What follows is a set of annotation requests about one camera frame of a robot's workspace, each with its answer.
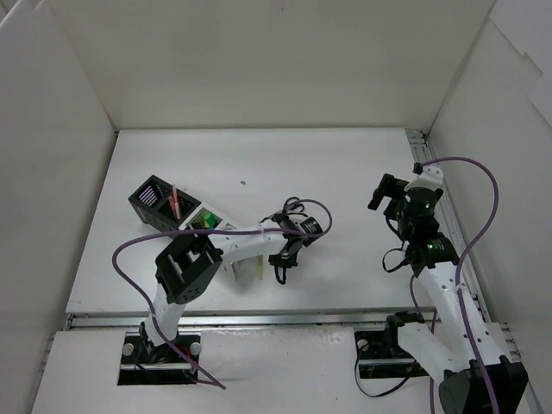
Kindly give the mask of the orange brown pen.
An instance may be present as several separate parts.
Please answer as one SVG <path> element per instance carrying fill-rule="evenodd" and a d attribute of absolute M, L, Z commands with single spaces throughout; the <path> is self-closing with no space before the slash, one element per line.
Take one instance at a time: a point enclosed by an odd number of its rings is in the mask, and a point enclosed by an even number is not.
<path fill-rule="evenodd" d="M 176 221 L 179 221 L 181 218 L 181 215 L 180 215 L 180 208 L 179 208 L 178 190 L 175 185 L 172 187 L 172 210 Z"/>

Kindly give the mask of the green highlighter marker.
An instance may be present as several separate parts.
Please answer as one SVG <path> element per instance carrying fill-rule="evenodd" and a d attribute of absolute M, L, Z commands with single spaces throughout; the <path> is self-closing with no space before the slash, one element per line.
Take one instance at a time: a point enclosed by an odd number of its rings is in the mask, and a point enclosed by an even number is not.
<path fill-rule="evenodd" d="M 207 213 L 204 217 L 205 221 L 208 222 L 208 223 L 216 223 L 216 217 L 214 215 L 212 215 L 211 213 Z"/>

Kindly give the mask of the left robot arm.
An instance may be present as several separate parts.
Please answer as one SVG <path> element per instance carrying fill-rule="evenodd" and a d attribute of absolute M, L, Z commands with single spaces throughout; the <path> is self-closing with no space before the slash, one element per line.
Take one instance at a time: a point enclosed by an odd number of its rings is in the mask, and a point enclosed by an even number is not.
<path fill-rule="evenodd" d="M 154 309 L 141 327 L 141 351 L 151 361 L 169 357 L 185 306 L 206 291 L 221 267 L 266 256 L 268 264 L 282 272 L 283 284 L 286 270 L 298 264 L 298 251 L 310 246 L 323 228 L 311 216 L 292 219 L 275 213 L 243 231 L 245 235 L 234 229 L 221 235 L 179 235 L 157 256 Z"/>

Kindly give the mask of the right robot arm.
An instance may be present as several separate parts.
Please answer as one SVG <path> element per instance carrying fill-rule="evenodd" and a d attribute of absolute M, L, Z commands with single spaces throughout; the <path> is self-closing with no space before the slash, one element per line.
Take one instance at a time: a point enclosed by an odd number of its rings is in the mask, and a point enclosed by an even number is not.
<path fill-rule="evenodd" d="M 412 181 L 384 174 L 368 209 L 384 198 L 388 226 L 401 241 L 401 266 L 429 294 L 448 337 L 442 343 L 423 317 L 402 311 L 386 319 L 381 335 L 384 350 L 409 354 L 430 376 L 446 413 L 514 413 L 528 374 L 495 342 L 461 275 L 465 254 L 457 254 L 440 230 L 435 209 L 443 194 L 444 176 L 437 166 L 417 163 Z"/>

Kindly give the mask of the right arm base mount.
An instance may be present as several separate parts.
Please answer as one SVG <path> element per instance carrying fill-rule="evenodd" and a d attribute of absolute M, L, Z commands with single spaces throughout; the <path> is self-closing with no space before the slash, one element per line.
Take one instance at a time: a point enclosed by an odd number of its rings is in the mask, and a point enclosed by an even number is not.
<path fill-rule="evenodd" d="M 419 376 L 427 376 L 420 364 L 406 351 L 392 344 L 391 329 L 357 331 L 354 380 L 358 389 L 368 398 L 384 398 L 397 392 L 406 383 Z M 361 380 L 400 378 L 391 388 L 380 392 L 369 392 Z"/>

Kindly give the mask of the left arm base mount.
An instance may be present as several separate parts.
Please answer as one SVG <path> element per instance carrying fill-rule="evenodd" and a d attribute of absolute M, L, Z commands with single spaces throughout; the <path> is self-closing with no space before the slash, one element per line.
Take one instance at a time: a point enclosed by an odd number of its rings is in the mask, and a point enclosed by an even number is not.
<path fill-rule="evenodd" d="M 125 335 L 120 357 L 119 386 L 194 385 L 198 371 L 168 345 L 150 348 L 140 332 Z"/>

